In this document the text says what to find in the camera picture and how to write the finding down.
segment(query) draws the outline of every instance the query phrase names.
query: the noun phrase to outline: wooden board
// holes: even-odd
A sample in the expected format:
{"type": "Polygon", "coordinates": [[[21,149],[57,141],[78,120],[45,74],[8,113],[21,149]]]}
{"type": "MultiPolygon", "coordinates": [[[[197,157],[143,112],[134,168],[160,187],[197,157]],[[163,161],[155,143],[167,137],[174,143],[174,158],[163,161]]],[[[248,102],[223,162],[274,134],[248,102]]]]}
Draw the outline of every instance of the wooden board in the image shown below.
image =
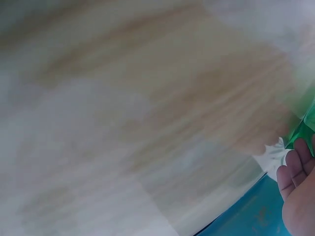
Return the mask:
{"type": "Polygon", "coordinates": [[[219,16],[0,3],[2,235],[189,236],[263,175],[251,155],[288,132],[294,63],[219,16]]]}

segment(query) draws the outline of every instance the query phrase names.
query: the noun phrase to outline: skin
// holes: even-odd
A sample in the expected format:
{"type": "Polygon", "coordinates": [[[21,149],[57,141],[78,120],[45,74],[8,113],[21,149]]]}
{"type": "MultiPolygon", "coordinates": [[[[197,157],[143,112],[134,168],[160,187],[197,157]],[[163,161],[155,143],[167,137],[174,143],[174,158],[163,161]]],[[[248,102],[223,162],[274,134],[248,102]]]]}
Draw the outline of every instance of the skin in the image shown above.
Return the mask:
{"type": "MultiPolygon", "coordinates": [[[[315,136],[312,139],[315,147],[315,136]]],[[[303,139],[286,156],[287,166],[277,170],[278,187],[284,200],[283,222],[293,236],[315,234],[315,159],[303,139]]]]}

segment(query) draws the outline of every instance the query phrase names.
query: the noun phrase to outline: finger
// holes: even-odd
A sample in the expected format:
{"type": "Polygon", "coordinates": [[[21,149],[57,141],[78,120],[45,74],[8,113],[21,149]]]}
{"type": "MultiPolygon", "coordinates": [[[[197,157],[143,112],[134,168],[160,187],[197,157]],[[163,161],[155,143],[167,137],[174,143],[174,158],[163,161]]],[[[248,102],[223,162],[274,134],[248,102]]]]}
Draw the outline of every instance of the finger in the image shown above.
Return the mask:
{"type": "Polygon", "coordinates": [[[289,151],[286,155],[285,162],[295,187],[299,186],[306,179],[306,174],[302,168],[302,163],[297,151],[289,151]]]}
{"type": "Polygon", "coordinates": [[[277,169],[277,182],[280,194],[285,201],[295,189],[287,166],[280,166],[277,169]]]}
{"type": "Polygon", "coordinates": [[[294,149],[299,154],[302,168],[308,176],[314,168],[315,160],[312,157],[311,151],[303,139],[297,139],[294,142],[294,149]]]}

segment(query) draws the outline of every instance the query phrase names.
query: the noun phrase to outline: wood grain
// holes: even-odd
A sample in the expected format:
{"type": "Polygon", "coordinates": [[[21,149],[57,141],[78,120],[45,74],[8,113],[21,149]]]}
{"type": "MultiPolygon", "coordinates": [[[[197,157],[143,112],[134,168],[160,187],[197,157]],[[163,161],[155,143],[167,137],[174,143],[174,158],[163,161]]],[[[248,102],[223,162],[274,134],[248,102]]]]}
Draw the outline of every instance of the wood grain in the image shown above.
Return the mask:
{"type": "Polygon", "coordinates": [[[193,235],[299,122],[310,18],[291,51],[238,0],[44,2],[0,3],[2,235],[193,235]]]}

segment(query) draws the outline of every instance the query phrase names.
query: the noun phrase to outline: blue surface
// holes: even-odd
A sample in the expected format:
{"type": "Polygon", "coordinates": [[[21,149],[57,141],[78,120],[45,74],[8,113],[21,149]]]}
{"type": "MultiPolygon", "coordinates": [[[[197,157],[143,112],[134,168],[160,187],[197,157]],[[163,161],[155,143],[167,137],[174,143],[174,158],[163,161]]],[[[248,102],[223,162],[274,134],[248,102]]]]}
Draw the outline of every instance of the blue surface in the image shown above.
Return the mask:
{"type": "Polygon", "coordinates": [[[198,236],[289,236],[277,183],[265,175],[198,236]]]}

